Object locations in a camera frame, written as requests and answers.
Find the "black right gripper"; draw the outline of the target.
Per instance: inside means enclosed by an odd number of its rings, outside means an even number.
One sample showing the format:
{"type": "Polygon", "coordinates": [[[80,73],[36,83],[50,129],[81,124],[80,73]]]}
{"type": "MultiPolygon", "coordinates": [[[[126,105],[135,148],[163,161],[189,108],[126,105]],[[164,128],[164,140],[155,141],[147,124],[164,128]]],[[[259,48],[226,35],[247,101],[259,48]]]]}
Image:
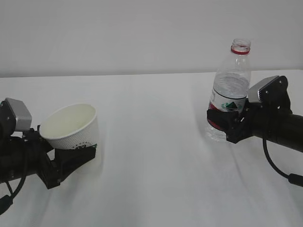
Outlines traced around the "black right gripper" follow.
{"type": "Polygon", "coordinates": [[[215,129],[226,131],[226,139],[232,143],[252,136],[268,139],[272,133],[271,127],[280,114],[279,109],[290,111],[287,88],[286,76],[279,76],[273,90],[264,96],[262,103],[250,103],[247,98],[240,114],[209,109],[207,121],[215,129]]]}

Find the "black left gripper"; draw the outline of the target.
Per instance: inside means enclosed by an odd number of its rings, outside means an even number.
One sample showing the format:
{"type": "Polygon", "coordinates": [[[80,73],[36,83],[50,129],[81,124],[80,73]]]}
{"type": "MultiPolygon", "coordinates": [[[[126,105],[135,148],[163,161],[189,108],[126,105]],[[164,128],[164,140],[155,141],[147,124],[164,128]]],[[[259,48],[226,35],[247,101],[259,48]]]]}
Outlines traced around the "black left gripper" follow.
{"type": "Polygon", "coordinates": [[[52,150],[33,128],[21,137],[6,137],[0,142],[0,182],[36,174],[47,189],[52,189],[96,156],[95,147],[55,149],[54,161],[51,161],[47,153],[52,150]]]}

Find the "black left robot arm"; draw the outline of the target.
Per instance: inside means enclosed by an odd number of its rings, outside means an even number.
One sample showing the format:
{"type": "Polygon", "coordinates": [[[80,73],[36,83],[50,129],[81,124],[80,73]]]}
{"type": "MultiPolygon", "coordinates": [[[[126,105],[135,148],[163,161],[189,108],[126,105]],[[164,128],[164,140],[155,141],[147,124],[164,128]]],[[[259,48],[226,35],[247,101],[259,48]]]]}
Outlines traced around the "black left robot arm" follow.
{"type": "Polygon", "coordinates": [[[94,121],[58,139],[42,135],[41,125],[31,128],[25,104],[6,98],[0,104],[1,183],[36,174],[47,189],[60,185],[71,173],[95,158],[98,128],[94,121]]]}

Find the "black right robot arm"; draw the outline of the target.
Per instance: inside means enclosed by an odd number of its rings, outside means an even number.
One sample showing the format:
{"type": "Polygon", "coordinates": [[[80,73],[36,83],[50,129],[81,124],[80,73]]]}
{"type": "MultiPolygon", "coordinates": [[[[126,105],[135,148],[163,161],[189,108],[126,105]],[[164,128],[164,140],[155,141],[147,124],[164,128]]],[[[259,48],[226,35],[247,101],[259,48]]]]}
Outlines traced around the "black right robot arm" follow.
{"type": "Polygon", "coordinates": [[[286,76],[265,78],[249,89],[241,113],[208,110],[207,119],[231,143],[255,136],[302,151],[303,118],[293,114],[287,87],[286,76]]]}

